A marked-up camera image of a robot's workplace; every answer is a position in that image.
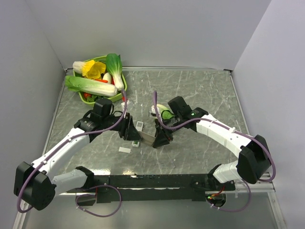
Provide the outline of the white universal AC remote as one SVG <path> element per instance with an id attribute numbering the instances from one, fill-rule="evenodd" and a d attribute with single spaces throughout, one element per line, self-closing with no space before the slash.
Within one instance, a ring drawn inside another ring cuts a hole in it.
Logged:
<path id="1" fill-rule="evenodd" d="M 142 137 L 141 143 L 147 145 L 147 146 L 153 146 L 155 142 L 155 137 L 152 135 L 149 135 L 145 132 L 140 131 L 140 136 Z"/>

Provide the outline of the white battery cover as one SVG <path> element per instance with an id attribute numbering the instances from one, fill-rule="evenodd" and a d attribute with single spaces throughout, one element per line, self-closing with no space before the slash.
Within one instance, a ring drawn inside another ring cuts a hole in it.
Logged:
<path id="1" fill-rule="evenodd" d="M 119 147 L 119 152 L 129 154 L 131 152 L 131 149 L 130 148 L 125 148 L 125 147 Z"/>

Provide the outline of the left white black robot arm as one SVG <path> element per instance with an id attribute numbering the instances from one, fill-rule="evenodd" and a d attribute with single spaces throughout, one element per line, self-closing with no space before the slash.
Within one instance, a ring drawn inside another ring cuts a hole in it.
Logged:
<path id="1" fill-rule="evenodd" d="M 125 100 L 120 116 L 116 116 L 112 101 L 99 99 L 50 151 L 32 163 L 19 164 L 13 190 L 18 198 L 18 212 L 27 212 L 21 208 L 21 201 L 28 203 L 30 208 L 42 210 L 61 193 L 76 188 L 84 192 L 92 190 L 95 175 L 89 169 L 80 166 L 66 174 L 57 175 L 57 172 L 74 154 L 106 131 L 118 132 L 126 141 L 142 140 L 127 112 L 128 106 L 129 102 Z"/>

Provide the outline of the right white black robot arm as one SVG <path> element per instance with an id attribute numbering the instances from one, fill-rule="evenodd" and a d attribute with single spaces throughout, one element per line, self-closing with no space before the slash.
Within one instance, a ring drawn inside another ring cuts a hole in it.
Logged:
<path id="1" fill-rule="evenodd" d="M 169 144 L 174 132 L 187 128 L 211 138 L 237 158 L 234 162 L 217 165 L 211 170 L 212 175 L 208 178 L 211 189 L 219 190 L 226 182 L 233 180 L 242 179 L 250 184 L 264 181 L 262 175 L 269 168 L 272 169 L 272 175 L 267 181 L 271 182 L 275 178 L 275 164 L 264 137 L 243 134 L 221 123 L 202 108 L 191 109 L 181 96 L 172 99 L 168 105 L 172 117 L 164 119 L 157 108 L 157 94 L 153 95 L 156 114 L 154 148 Z"/>

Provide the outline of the green napa cabbage half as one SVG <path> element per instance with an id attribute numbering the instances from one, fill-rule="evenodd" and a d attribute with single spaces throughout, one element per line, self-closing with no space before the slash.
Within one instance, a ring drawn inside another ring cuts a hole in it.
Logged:
<path id="1" fill-rule="evenodd" d="M 174 117 L 174 114 L 171 112 L 171 110 L 162 104 L 157 104 L 157 111 L 159 113 L 160 118 L 163 120 L 167 120 Z"/>

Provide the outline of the red chili pepper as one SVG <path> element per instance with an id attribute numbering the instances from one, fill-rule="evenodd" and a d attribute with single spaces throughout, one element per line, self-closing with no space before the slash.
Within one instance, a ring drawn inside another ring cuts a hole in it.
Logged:
<path id="1" fill-rule="evenodd" d="M 108 83 L 107 80 L 103 80 L 103 79 L 95 79 L 95 81 L 102 82 L 102 83 Z"/>

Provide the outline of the white radish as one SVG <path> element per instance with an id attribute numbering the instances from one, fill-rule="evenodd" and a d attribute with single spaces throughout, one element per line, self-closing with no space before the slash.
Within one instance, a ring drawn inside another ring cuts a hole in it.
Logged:
<path id="1" fill-rule="evenodd" d="M 102 81 L 104 83 L 109 83 L 109 84 L 112 84 L 112 76 L 110 73 L 105 73 L 102 77 Z"/>

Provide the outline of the long green white cabbage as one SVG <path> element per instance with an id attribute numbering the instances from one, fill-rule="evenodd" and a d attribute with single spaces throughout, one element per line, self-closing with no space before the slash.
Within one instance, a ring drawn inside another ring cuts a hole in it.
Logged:
<path id="1" fill-rule="evenodd" d="M 84 92 L 107 97 L 115 96 L 118 92 L 115 85 L 72 75 L 65 76 L 65 86 L 74 92 Z"/>

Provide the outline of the green white bok choy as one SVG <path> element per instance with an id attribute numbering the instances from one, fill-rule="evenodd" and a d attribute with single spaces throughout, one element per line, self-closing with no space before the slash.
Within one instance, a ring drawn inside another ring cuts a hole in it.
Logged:
<path id="1" fill-rule="evenodd" d="M 124 83 L 122 81 L 122 62 L 119 55 L 115 53 L 109 53 L 106 56 L 106 70 L 113 77 L 114 85 L 118 91 L 124 89 Z"/>

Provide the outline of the yellow leafed cabbage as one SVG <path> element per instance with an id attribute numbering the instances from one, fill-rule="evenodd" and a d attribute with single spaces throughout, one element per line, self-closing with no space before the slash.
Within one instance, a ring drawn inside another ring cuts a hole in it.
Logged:
<path id="1" fill-rule="evenodd" d="M 76 61 L 73 63 L 72 67 L 76 73 L 91 80 L 101 79 L 101 75 L 106 70 L 106 64 L 95 60 L 90 60 L 88 62 Z"/>

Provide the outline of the green plastic basket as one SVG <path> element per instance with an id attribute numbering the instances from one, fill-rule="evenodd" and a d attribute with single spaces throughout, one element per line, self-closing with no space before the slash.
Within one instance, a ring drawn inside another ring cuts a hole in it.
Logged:
<path id="1" fill-rule="evenodd" d="M 65 83 L 89 105 L 94 105 L 99 98 L 119 101 L 123 97 L 121 90 L 127 90 L 121 57 L 115 53 L 74 62 L 72 76 L 67 76 Z"/>

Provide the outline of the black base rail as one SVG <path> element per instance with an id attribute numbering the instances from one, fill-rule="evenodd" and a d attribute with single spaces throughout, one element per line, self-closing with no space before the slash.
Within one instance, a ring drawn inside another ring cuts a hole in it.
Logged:
<path id="1" fill-rule="evenodd" d="M 118 201 L 191 200 L 206 201 L 207 192 L 234 191 L 233 181 L 219 183 L 211 174 L 169 175 L 95 175 L 90 186 L 74 188 L 68 193 L 97 193 L 98 203 Z"/>

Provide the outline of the aluminium frame rail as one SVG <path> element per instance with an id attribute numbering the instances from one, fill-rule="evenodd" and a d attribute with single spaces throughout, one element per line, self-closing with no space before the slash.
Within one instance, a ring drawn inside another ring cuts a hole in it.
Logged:
<path id="1" fill-rule="evenodd" d="M 251 192 L 253 192 L 253 193 L 275 192 L 275 187 L 274 187 L 272 181 L 270 181 L 270 182 L 258 181 L 255 184 L 248 183 L 248 186 L 249 186 Z M 246 193 L 248 191 L 248 188 L 243 181 L 238 180 L 238 181 L 235 182 L 235 190 L 237 192 L 245 192 Z"/>

